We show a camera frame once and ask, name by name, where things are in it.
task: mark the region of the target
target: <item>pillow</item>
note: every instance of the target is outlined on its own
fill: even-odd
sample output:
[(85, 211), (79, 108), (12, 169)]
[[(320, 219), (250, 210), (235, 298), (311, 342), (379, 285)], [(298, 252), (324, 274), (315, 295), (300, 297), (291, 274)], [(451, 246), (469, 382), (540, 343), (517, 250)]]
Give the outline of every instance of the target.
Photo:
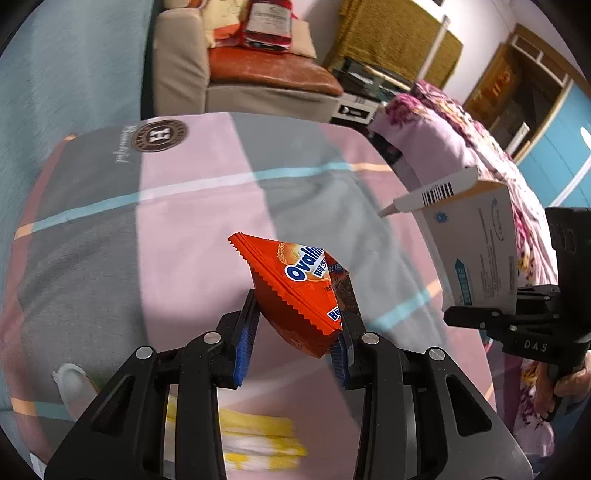
[(290, 52), (296, 55), (302, 55), (303, 57), (309, 57), (311, 59), (316, 58), (316, 49), (312, 42), (310, 35), (310, 25), (308, 22), (298, 20), (297, 18), (291, 19), (291, 48)]
[(219, 42), (224, 40), (238, 37), (242, 22), (246, 19), (248, 0), (205, 0), (200, 4), (209, 48), (220, 46)]

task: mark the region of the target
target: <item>bottle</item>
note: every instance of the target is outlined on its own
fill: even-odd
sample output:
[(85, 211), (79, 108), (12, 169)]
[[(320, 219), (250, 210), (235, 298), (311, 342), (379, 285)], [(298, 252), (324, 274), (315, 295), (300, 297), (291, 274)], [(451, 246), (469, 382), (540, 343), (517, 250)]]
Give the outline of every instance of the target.
[(248, 48), (284, 53), (291, 47), (290, 0), (252, 0), (242, 44)]

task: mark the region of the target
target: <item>white box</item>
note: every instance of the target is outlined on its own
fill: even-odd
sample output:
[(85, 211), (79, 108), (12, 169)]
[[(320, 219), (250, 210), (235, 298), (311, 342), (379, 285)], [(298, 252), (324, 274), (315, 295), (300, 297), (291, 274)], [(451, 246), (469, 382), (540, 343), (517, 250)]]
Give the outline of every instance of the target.
[(515, 314), (517, 245), (506, 185), (466, 168), (396, 199), (380, 216), (412, 212), (450, 306)]

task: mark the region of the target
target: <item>blue wall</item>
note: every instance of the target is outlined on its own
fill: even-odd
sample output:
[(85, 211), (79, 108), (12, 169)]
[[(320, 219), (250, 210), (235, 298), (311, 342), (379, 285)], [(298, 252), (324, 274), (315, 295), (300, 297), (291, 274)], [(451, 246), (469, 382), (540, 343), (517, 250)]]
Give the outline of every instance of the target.
[[(567, 186), (591, 150), (583, 141), (581, 127), (591, 132), (591, 100), (573, 85), (560, 112), (519, 169), (544, 207)], [(563, 206), (591, 206), (591, 174), (562, 203)]]

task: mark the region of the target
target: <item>striped fabric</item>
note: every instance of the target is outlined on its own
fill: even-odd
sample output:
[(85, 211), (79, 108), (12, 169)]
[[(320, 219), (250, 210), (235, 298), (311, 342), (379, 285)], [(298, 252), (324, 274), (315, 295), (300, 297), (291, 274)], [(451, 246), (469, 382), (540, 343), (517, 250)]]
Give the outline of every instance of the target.
[[(376, 214), (406, 191), (363, 136), (241, 113), (177, 119), (189, 134), (168, 150), (131, 148), (141, 125), (130, 124), (62, 142), (45, 163), (14, 236), (0, 320), (15, 443), (47, 462), (71, 427), (51, 378), (61, 364), (101, 386), (138, 346), (182, 347), (241, 308), (252, 280), (227, 241), (236, 231), (330, 252), (351, 272), (368, 328), (400, 348), (444, 348), (494, 405), (478, 333), (441, 319), (413, 217)], [(219, 404), (293, 420), (309, 455), (274, 479), (351, 476), (359, 412), (326, 362), (267, 322), (245, 385)]]

